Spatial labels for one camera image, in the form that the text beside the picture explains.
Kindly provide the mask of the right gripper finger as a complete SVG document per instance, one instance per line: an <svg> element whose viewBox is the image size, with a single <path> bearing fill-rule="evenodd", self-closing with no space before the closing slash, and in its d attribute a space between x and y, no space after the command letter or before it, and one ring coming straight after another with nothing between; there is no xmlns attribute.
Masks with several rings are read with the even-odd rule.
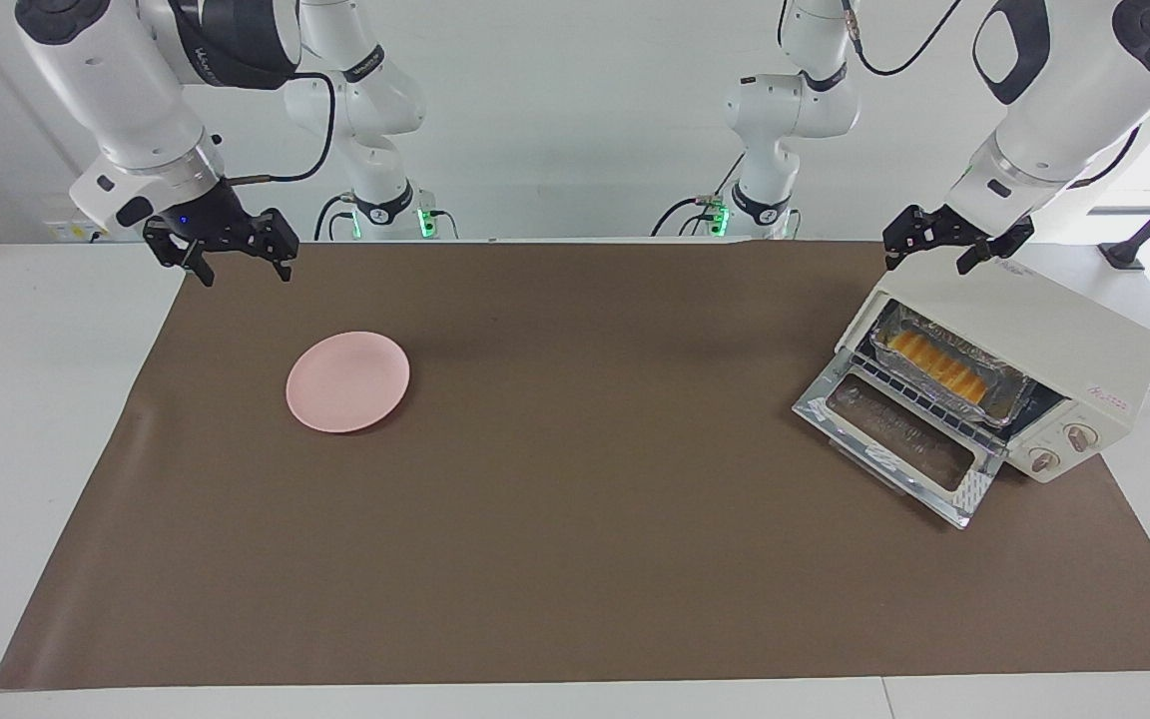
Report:
<svg viewBox="0 0 1150 719"><path fill-rule="evenodd" d="M215 273L206 260L206 248L200 243L189 243L186 248L181 250L177 262L181 269L193 275L202 286L210 288L215 283Z"/></svg>
<svg viewBox="0 0 1150 719"><path fill-rule="evenodd" d="M260 258L273 265L279 280L291 282L292 265L299 255L299 237L282 211L268 208L260 214Z"/></svg>

